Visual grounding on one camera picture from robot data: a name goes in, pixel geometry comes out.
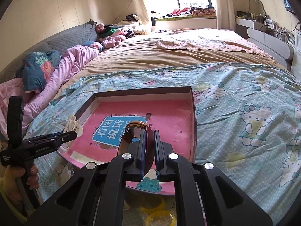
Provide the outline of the dark teal floral pillow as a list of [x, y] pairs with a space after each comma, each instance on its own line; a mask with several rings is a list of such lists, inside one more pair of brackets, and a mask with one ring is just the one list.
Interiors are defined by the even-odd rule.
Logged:
[[57, 50], [28, 53], [22, 62], [21, 78], [24, 92], [43, 91], [60, 59], [61, 55]]

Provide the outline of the brown strap wristwatch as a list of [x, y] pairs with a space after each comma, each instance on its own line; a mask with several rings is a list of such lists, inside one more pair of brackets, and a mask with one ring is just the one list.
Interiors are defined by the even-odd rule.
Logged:
[[[135, 148], [135, 142], [140, 139], [140, 133], [142, 130], [146, 131], [146, 149], [145, 149], [145, 172], [144, 176], [149, 172], [152, 167], [155, 158], [155, 141], [153, 130], [142, 121], [132, 121], [125, 127], [125, 132], [121, 136], [121, 141], [118, 147], [118, 155], [131, 154], [132, 158]], [[129, 173], [132, 173], [133, 165], [129, 169]]]

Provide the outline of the pink book with blue label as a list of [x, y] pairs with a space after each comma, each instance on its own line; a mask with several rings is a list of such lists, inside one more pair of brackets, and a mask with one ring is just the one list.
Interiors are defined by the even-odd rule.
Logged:
[[125, 126], [139, 120], [160, 132], [160, 139], [189, 161], [195, 160], [195, 118], [189, 99], [100, 102], [90, 115], [82, 115], [83, 133], [59, 154], [81, 168], [93, 161], [110, 162], [117, 156]]

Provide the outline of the white grey dressing table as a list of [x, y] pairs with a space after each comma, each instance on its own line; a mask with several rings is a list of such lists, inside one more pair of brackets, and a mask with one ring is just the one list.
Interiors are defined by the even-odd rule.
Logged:
[[273, 56], [279, 64], [291, 70], [293, 48], [282, 40], [267, 34], [267, 26], [247, 19], [236, 19], [236, 30], [244, 39], [254, 43]]

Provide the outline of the cream hair claw clip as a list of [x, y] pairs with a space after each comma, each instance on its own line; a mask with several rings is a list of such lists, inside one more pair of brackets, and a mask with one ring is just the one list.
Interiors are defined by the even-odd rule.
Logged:
[[83, 127], [81, 126], [81, 121], [72, 114], [69, 116], [69, 119], [63, 132], [66, 133], [70, 131], [75, 131], [77, 137], [80, 137], [83, 134]]

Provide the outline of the white drawer cabinet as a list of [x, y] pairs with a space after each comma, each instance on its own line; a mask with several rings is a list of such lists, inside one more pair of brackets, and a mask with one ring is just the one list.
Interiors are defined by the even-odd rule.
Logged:
[[295, 30], [295, 45], [292, 66], [290, 71], [299, 81], [301, 80], [301, 33]]

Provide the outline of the vanity mirror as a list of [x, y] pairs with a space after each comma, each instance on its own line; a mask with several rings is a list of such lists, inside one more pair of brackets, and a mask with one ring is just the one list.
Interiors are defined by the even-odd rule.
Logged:
[[254, 16], [266, 16], [266, 11], [260, 0], [249, 0], [249, 13]]

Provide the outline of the Hello Kitty teal bedsheet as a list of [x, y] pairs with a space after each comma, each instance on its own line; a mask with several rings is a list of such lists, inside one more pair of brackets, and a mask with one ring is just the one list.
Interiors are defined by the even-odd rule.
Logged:
[[213, 162], [279, 223], [300, 191], [300, 81], [267, 65], [215, 63], [80, 76], [30, 124], [27, 137], [63, 130], [97, 92], [190, 86], [196, 162]]

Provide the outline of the pink quilt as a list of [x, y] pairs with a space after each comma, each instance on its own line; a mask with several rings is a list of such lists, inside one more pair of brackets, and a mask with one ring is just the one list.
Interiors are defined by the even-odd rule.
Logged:
[[21, 89], [22, 80], [20, 78], [14, 78], [1, 83], [1, 136], [5, 140], [8, 139], [7, 112], [11, 96], [22, 95], [24, 97], [22, 132], [25, 133], [31, 121], [48, 106], [60, 87], [76, 73], [79, 73], [102, 49], [103, 46], [97, 42], [94, 42], [89, 47], [86, 45], [77, 45], [69, 48], [61, 57], [45, 88], [39, 94], [30, 96], [30, 94], [24, 92]]

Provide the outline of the tan bed blanket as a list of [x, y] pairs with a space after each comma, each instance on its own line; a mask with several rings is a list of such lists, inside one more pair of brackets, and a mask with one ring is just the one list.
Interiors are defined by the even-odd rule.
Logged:
[[55, 97], [85, 76], [116, 73], [128, 70], [149, 70], [166, 67], [185, 67], [207, 63], [247, 63], [264, 64], [285, 70], [271, 57], [250, 54], [245, 51], [224, 52], [221, 50], [166, 50], [156, 46], [159, 34], [137, 36], [127, 39], [118, 46], [105, 50], [88, 62], [79, 73], [74, 75], [59, 89]]

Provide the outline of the clothes pile on windowsill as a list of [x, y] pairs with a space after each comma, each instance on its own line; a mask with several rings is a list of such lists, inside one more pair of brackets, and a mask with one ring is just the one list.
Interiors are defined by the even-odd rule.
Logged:
[[180, 17], [216, 18], [216, 10], [211, 5], [206, 5], [204, 8], [190, 6], [183, 9], [175, 9], [172, 12], [163, 15], [153, 11], [152, 15], [154, 19], [179, 19]]

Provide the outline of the pink floral thin blanket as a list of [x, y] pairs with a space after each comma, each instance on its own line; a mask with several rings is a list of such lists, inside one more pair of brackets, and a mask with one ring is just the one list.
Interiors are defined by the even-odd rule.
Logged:
[[164, 34], [156, 41], [156, 46], [165, 50], [245, 51], [274, 60], [273, 56], [231, 30], [178, 29]]

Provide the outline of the bag with yellow bangles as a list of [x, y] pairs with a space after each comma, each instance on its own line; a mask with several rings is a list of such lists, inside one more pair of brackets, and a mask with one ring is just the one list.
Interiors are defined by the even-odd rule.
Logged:
[[177, 225], [174, 196], [126, 190], [123, 225]]

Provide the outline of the grey quilted headboard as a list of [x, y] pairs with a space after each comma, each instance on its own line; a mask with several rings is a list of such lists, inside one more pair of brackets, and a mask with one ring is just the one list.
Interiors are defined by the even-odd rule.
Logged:
[[57, 50], [60, 55], [63, 55], [68, 48], [71, 48], [75, 45], [81, 45], [87, 41], [96, 41], [96, 25], [96, 21], [90, 20], [85, 24], [61, 31], [33, 45], [31, 48], [24, 51], [13, 61], [11, 61], [1, 71], [1, 83], [7, 82], [14, 78], [15, 71], [17, 71], [22, 65], [23, 58], [30, 52], [47, 52], [49, 50]]

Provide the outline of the clothes pile by headboard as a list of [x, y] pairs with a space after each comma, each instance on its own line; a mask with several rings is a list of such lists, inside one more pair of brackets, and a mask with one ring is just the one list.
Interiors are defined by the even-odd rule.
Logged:
[[127, 15], [123, 21], [117, 24], [97, 24], [96, 21], [90, 23], [95, 29], [97, 38], [91, 39], [83, 45], [91, 48], [96, 47], [99, 52], [116, 47], [126, 39], [137, 35], [146, 35], [146, 28], [136, 14]]

